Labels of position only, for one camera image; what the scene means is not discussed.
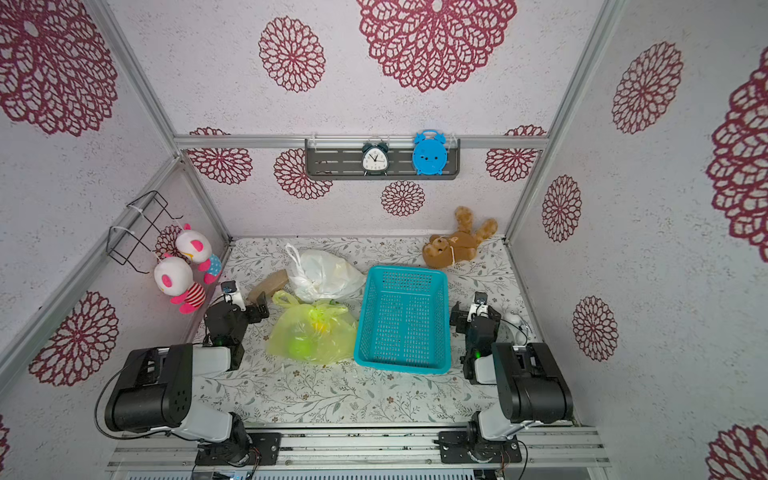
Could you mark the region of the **yellow-green plastic bag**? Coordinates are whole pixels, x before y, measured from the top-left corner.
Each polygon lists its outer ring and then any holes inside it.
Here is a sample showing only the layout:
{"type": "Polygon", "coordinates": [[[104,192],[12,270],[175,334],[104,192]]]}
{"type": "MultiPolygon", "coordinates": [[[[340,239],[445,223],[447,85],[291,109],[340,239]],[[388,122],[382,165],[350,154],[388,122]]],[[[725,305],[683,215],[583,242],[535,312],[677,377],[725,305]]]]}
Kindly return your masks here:
{"type": "Polygon", "coordinates": [[[272,301],[283,309],[267,341],[266,353],[291,359],[287,356],[288,342],[293,338],[309,338],[314,343],[314,354],[305,363],[328,365],[351,360],[357,338],[357,319],[348,307],[335,300],[320,300],[311,304],[301,303],[292,294],[277,291],[272,301]],[[311,320],[326,318],[331,329],[326,334],[317,334],[311,320]]]}

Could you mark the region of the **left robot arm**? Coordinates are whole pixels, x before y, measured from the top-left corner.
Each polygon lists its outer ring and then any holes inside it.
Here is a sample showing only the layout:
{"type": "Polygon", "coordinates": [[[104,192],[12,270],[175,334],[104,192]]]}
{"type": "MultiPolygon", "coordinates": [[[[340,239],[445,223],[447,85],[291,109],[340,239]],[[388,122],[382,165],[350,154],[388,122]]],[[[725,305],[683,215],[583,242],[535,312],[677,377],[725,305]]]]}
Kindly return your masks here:
{"type": "Polygon", "coordinates": [[[193,398],[193,380],[239,369],[247,328],[269,317],[264,295],[235,301],[224,295],[204,315],[207,336],[201,345],[176,344],[132,351],[113,377],[114,388],[95,423],[100,433],[117,439],[156,434],[197,444],[194,465],[272,466],[277,461],[279,433],[252,434],[235,412],[216,410],[193,398]]]}

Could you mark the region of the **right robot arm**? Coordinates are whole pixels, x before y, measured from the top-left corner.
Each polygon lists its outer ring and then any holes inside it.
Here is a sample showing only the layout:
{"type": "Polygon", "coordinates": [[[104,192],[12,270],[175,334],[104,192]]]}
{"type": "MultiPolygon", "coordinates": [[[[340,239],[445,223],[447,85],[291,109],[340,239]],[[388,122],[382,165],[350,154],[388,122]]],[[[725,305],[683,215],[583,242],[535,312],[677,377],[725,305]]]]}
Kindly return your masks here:
{"type": "Polygon", "coordinates": [[[438,433],[435,444],[443,464],[525,462],[518,435],[529,428],[568,420],[573,415],[570,389],[548,345],[516,345],[498,339],[502,325],[525,334],[485,302],[480,294],[467,310],[451,309],[450,324],[465,337],[461,357],[464,378],[473,385],[494,386],[497,402],[475,412],[463,430],[438,433]]]}

